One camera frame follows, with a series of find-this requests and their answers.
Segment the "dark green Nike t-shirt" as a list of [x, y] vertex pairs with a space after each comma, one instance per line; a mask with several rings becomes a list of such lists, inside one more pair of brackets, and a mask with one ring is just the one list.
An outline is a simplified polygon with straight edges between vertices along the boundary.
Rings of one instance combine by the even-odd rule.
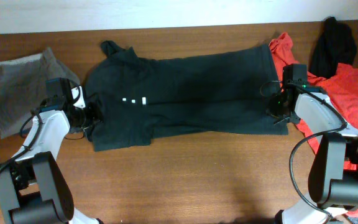
[[95, 151], [207, 131], [288, 134], [266, 112], [279, 89], [267, 45], [166, 60], [138, 57], [111, 40], [101, 50], [106, 58], [85, 83], [103, 116], [89, 133]]

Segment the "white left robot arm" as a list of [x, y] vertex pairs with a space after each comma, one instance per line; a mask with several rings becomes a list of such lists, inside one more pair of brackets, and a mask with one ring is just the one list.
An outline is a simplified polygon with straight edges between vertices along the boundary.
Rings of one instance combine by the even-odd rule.
[[5, 223], [94, 223], [79, 211], [56, 162], [66, 135], [96, 120], [81, 86], [54, 89], [32, 111], [20, 149], [0, 164], [0, 210]]

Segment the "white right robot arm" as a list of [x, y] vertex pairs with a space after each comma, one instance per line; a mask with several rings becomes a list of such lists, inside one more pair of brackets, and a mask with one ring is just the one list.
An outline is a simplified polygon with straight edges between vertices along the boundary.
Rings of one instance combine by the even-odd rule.
[[[299, 196], [292, 207], [279, 211], [275, 223], [332, 223], [334, 217], [358, 210], [358, 130], [334, 108], [321, 88], [287, 83], [270, 108], [282, 120], [304, 121], [311, 135], [291, 151], [289, 171]], [[293, 160], [299, 147], [317, 139], [318, 151], [308, 176], [308, 192], [299, 189]]]

